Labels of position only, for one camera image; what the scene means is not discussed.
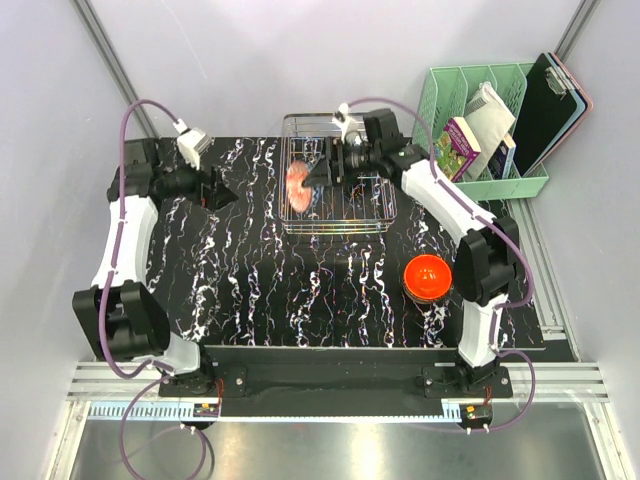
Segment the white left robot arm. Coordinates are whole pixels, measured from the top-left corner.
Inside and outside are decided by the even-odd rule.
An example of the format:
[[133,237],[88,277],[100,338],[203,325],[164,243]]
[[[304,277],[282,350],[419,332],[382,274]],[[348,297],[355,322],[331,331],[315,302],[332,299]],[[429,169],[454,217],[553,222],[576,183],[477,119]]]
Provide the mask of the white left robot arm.
[[192,129],[178,136],[182,158],[173,170],[161,165],[153,138],[125,141],[107,190],[110,226],[103,258],[88,289],[77,291],[72,308],[96,357],[117,368],[125,361],[154,365],[181,377],[196,396],[215,386],[203,347],[172,332],[167,314],[147,288],[147,258],[162,203],[183,197],[211,212],[237,196],[217,170],[206,166],[210,138]]

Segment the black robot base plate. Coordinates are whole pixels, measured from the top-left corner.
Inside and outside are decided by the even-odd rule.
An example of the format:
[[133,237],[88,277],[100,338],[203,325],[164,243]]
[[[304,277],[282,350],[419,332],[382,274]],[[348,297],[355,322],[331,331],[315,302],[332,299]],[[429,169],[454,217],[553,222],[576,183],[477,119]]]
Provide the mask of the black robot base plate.
[[349,417],[420,417],[442,413],[443,400],[507,400],[506,367],[484,368],[476,381],[452,349],[210,346],[212,379],[201,386],[170,381],[165,398],[222,395],[222,417],[304,421]]

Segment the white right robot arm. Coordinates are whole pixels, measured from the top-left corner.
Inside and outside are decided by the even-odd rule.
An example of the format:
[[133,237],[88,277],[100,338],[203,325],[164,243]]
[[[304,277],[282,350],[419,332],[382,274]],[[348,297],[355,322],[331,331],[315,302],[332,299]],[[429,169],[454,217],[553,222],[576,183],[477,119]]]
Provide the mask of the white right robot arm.
[[498,374],[499,320],[524,266],[516,222],[495,217],[447,179],[428,151],[403,137],[391,109],[367,112],[357,121],[343,104],[332,122],[339,135],[326,140],[306,173],[287,175],[288,196],[350,186],[373,173],[438,221],[457,246],[452,282],[463,299],[462,334],[450,378],[463,395],[480,394]]

